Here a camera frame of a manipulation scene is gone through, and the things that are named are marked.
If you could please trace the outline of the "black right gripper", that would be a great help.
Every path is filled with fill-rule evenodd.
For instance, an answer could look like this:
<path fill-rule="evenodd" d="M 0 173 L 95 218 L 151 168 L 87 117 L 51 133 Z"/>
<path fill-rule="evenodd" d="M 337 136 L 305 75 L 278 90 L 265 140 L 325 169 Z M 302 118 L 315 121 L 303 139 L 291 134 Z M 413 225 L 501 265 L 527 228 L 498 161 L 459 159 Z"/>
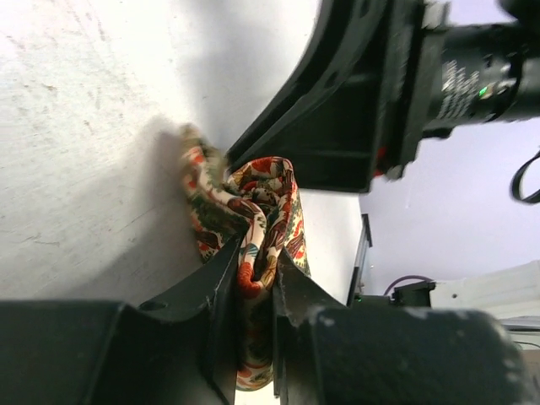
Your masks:
<path fill-rule="evenodd" d="M 403 176 L 426 138 L 539 116 L 539 3 L 501 1 L 511 23 L 453 25 L 447 1 L 421 1 L 406 74 L 381 140 L 395 62 L 393 1 L 323 1 L 294 71 L 229 149 L 232 169 L 289 159 L 299 186 L 363 192 Z"/>

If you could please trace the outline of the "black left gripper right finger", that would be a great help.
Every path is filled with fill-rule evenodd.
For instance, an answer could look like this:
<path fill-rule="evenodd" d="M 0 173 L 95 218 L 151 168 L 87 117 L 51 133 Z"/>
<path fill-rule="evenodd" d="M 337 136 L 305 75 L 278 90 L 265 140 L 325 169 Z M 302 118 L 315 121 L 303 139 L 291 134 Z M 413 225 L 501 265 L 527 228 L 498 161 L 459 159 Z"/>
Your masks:
<path fill-rule="evenodd" d="M 518 347 L 492 316 L 335 300 L 292 261 L 273 285 L 273 387 L 283 404 L 528 404 Z"/>

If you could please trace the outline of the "paisley patterned necktie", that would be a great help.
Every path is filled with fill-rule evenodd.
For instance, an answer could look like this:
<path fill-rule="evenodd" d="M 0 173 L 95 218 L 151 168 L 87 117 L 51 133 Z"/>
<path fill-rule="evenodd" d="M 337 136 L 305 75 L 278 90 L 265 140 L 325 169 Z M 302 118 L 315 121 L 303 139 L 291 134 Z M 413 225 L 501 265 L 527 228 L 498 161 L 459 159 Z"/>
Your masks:
<path fill-rule="evenodd" d="M 286 251 L 309 275 L 303 210 L 294 167 L 285 158 L 254 159 L 228 174 L 228 161 L 192 124 L 181 128 L 181 183 L 203 262 L 233 237 L 239 365 L 236 387 L 257 391 L 273 379 L 272 295 Z"/>

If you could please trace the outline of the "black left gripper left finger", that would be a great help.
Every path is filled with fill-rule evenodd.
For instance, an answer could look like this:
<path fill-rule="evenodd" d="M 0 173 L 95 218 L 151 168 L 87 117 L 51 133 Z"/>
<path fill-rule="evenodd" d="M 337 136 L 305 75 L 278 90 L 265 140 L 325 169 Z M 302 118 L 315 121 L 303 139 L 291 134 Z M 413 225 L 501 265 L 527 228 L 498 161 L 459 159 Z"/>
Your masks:
<path fill-rule="evenodd" d="M 233 403 L 239 248 L 230 240 L 196 272 L 137 307 L 3 301 L 2 403 Z"/>

